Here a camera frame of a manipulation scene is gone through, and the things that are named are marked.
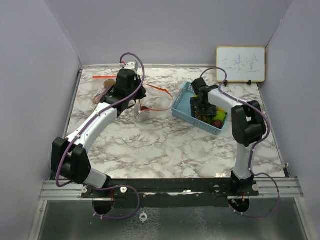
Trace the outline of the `brown kiwi fruit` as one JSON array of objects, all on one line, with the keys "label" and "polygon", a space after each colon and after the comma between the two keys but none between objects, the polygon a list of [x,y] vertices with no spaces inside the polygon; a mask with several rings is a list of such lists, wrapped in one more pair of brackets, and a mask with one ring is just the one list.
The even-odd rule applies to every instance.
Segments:
[{"label": "brown kiwi fruit", "polygon": [[107,79],[104,83],[103,86],[106,90],[110,89],[115,85],[116,81],[114,79]]}]

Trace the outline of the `green wrinkled ball fruit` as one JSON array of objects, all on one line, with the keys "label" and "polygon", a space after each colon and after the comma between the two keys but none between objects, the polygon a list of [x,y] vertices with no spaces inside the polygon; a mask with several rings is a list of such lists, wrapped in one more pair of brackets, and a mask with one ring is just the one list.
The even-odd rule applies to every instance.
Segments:
[{"label": "green wrinkled ball fruit", "polygon": [[222,123],[225,121],[227,114],[223,111],[217,111],[216,116],[213,118],[214,121],[221,121]]}]

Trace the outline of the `clear zip bag orange zipper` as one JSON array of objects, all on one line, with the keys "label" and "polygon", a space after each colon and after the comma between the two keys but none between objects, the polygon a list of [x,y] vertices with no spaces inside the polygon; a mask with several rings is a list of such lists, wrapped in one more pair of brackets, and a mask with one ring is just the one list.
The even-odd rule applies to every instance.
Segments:
[{"label": "clear zip bag orange zipper", "polygon": [[106,75],[106,76],[93,76],[91,86],[93,89],[97,89],[96,94],[93,97],[93,104],[97,105],[100,99],[111,89],[104,88],[104,82],[108,79],[114,79],[116,81],[116,75]]}]

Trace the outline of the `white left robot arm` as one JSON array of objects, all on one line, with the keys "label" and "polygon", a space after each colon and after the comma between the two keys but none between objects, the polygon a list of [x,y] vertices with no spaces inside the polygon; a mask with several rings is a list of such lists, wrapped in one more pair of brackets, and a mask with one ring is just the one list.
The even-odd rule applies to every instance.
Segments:
[{"label": "white left robot arm", "polygon": [[59,188],[65,186],[59,182],[59,178],[64,177],[69,183],[92,186],[101,198],[110,193],[110,176],[92,168],[88,152],[105,128],[129,109],[131,101],[146,97],[143,79],[137,69],[122,68],[112,90],[103,95],[89,118],[67,138],[57,137],[53,141],[51,169]]}]

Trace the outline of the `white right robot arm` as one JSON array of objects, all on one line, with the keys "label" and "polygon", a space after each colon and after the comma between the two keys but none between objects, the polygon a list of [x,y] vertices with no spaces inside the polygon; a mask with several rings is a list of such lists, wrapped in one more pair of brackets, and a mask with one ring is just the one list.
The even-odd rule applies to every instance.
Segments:
[{"label": "white right robot arm", "polygon": [[231,116],[232,136],[237,142],[235,166],[229,189],[240,196],[248,189],[246,181],[253,177],[252,165],[257,144],[264,141],[270,133],[270,124],[262,112],[258,101],[244,101],[221,89],[220,85],[209,86],[200,77],[191,83],[197,95],[197,112],[207,111],[210,107],[220,107]]}]

